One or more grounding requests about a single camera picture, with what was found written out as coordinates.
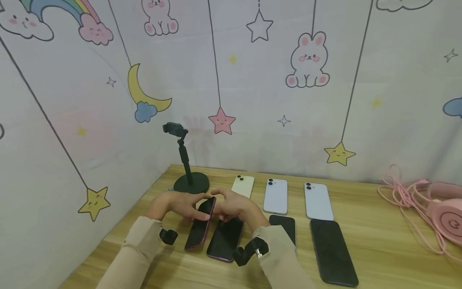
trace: wooden table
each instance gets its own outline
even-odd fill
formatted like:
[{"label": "wooden table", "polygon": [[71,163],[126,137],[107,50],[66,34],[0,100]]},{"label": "wooden table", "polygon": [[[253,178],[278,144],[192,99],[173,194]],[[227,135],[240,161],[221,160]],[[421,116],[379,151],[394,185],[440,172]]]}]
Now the wooden table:
[{"label": "wooden table", "polygon": [[[209,176],[210,189],[231,188],[235,176],[239,174],[254,176],[251,199],[261,207],[266,180],[286,179],[289,186],[287,215],[293,217],[297,224],[298,259],[317,288],[340,287],[325,284],[319,277],[310,221],[305,215],[305,182],[327,185],[335,220],[340,224],[359,277],[358,288],[462,288],[462,263],[450,261],[421,246],[417,234],[412,233],[399,209],[377,194],[376,184],[199,167],[192,170]],[[171,166],[61,288],[95,288],[138,216],[146,212],[154,196],[172,188],[183,174],[182,166]],[[409,214],[414,217],[424,235],[435,244],[429,227],[415,213]],[[165,217],[164,228],[174,229],[179,235],[174,246],[162,244],[147,274],[144,288],[270,288],[255,257],[244,267],[207,257],[206,250],[217,220],[212,222],[204,247],[188,253],[184,251],[184,244],[190,228],[180,225],[180,221],[181,218],[174,213]],[[247,244],[250,238],[251,232],[245,226],[241,245]],[[450,244],[449,250],[462,258],[459,247]]]}]

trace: rainbow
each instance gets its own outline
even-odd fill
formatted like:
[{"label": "rainbow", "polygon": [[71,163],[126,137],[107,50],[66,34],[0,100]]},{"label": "rainbow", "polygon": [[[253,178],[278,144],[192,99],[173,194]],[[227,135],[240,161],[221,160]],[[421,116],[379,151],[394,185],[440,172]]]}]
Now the rainbow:
[{"label": "rainbow", "polygon": [[58,7],[68,11],[77,20],[80,26],[83,26],[81,16],[86,13],[95,19],[96,23],[101,20],[96,14],[95,9],[88,0],[20,0],[28,12],[32,12],[43,22],[42,13],[47,7]]}]

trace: pink star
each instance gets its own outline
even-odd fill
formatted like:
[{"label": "pink star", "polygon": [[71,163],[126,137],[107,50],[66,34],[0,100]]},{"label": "pink star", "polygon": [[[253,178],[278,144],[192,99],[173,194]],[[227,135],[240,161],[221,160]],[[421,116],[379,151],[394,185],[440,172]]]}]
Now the pink star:
[{"label": "pink star", "polygon": [[236,120],[236,118],[227,116],[221,107],[218,109],[217,115],[209,116],[208,118],[215,124],[216,134],[224,131],[227,134],[232,135],[231,124]]}]

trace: cartoon wallpaper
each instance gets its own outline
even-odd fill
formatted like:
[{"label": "cartoon wallpaper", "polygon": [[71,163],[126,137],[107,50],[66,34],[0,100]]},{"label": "cartoon wallpaper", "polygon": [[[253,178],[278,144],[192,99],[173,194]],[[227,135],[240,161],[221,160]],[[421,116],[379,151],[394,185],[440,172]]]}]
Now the cartoon wallpaper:
[{"label": "cartoon wallpaper", "polygon": [[[396,163],[405,180],[460,183],[461,12],[458,0],[0,0],[0,218],[7,257],[30,260],[0,264],[0,287],[57,287],[181,163],[169,121],[189,130],[192,166],[378,182]],[[26,231],[53,248],[18,242]]]}]

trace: phone screen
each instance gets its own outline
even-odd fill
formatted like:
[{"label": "phone screen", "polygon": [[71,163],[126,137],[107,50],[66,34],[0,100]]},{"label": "phone screen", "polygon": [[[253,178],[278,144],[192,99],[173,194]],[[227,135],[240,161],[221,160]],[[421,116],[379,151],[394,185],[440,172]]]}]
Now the phone screen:
[{"label": "phone screen", "polygon": [[232,262],[234,260],[232,254],[239,245],[243,226],[244,222],[237,217],[228,222],[218,222],[207,248],[207,255],[225,262]]},{"label": "phone screen", "polygon": [[356,287],[358,276],[339,224],[312,219],[310,226],[321,279],[329,284]]},{"label": "phone screen", "polygon": [[[206,214],[210,214],[213,210],[213,207],[215,206],[215,200],[215,197],[206,200],[199,206],[197,210],[200,212],[204,212]],[[210,219],[208,221],[193,221],[191,231],[189,232],[188,240],[186,241],[186,245],[184,246],[185,250],[192,249],[205,241],[207,237],[209,223]]]},{"label": "phone screen", "polygon": [[269,223],[272,226],[282,226],[286,231],[292,243],[297,247],[297,237],[295,232],[295,220],[290,217],[271,215],[269,216]]}]

